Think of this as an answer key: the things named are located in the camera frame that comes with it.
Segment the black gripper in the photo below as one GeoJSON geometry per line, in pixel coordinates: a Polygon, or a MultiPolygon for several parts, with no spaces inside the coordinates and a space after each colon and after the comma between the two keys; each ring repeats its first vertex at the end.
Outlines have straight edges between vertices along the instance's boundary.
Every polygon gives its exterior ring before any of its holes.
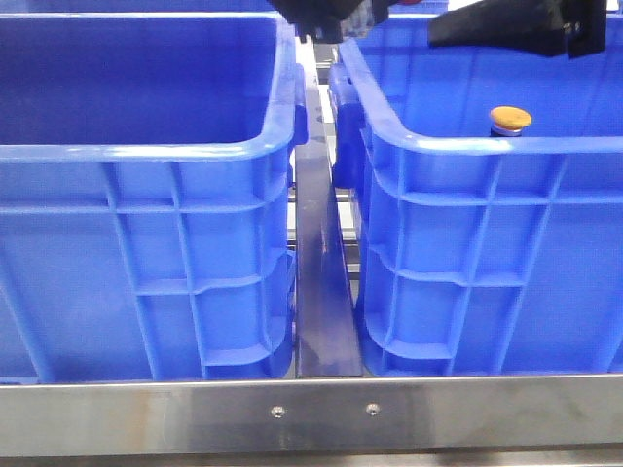
{"type": "Polygon", "coordinates": [[[295,27],[302,43],[341,44],[362,38],[388,18],[391,1],[385,0],[270,0],[295,27]]]}
{"type": "Polygon", "coordinates": [[[489,0],[449,11],[427,28],[431,48],[489,47],[579,58],[605,50],[606,1],[489,0]]]}

